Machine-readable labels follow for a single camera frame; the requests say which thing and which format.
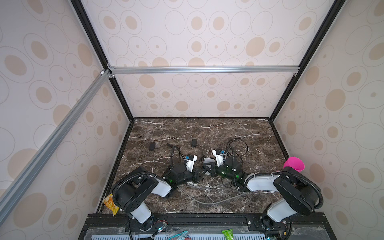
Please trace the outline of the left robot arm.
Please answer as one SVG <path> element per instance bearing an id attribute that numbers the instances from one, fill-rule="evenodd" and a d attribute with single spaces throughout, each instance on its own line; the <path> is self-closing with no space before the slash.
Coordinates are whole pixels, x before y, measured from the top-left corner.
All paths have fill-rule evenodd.
<path id="1" fill-rule="evenodd" d="M 140 224 L 153 220 L 153 214 L 145 204 L 150 194 L 165 198 L 179 185 L 189 182 L 198 183 L 207 170 L 194 168 L 198 157 L 181 152 L 176 145 L 167 144 L 171 148 L 170 165 L 162 176 L 138 167 L 111 188 L 113 203 Z"/>

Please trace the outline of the white router box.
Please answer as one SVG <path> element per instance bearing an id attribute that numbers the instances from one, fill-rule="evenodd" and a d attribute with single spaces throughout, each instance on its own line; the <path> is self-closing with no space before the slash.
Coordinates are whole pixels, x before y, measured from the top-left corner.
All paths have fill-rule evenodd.
<path id="1" fill-rule="evenodd" d="M 215 159 L 212 159 L 212 158 L 204 158 L 203 160 L 203 164 L 212 164 L 214 163 L 216 160 Z"/>

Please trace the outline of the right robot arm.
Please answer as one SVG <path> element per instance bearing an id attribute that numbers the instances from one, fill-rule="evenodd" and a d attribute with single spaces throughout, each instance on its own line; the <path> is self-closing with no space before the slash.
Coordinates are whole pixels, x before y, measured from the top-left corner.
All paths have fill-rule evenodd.
<path id="1" fill-rule="evenodd" d="M 247 174 L 237 154 L 217 150 L 213 154 L 214 158 L 203 161 L 210 176 L 231 180 L 240 192 L 272 191 L 281 195 L 279 201 L 269 204 L 263 212 L 262 222 L 267 228 L 295 214 L 311 215 L 324 204 L 321 189 L 302 175 L 305 164 L 299 158 L 288 158 L 278 172 Z"/>

